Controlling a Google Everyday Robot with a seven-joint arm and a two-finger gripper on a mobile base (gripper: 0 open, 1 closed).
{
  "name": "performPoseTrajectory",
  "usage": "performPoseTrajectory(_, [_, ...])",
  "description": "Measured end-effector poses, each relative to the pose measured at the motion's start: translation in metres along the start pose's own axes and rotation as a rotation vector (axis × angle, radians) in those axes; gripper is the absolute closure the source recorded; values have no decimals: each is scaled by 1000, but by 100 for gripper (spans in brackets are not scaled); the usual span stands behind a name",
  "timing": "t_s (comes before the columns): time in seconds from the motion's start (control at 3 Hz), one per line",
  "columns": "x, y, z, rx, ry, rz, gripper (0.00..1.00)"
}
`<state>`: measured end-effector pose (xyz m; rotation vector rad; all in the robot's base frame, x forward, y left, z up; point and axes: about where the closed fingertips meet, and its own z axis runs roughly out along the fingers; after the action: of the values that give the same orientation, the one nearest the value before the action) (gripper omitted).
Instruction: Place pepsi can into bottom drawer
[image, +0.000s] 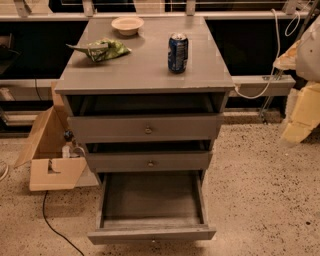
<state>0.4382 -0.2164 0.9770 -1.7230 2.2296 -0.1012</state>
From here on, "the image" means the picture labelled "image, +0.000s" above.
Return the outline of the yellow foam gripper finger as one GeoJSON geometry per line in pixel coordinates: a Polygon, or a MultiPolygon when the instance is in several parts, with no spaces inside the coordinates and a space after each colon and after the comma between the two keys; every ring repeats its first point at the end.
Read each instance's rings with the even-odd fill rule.
{"type": "Polygon", "coordinates": [[[320,124],[320,83],[309,81],[298,93],[281,139],[300,143],[320,124]]]}

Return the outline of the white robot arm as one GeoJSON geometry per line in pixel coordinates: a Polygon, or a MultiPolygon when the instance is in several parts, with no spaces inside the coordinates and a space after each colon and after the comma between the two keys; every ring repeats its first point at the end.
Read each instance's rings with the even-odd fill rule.
{"type": "Polygon", "coordinates": [[[300,143],[320,124],[320,25],[314,22],[278,60],[276,66],[295,70],[307,80],[298,93],[288,123],[281,135],[289,143],[300,143]]]}

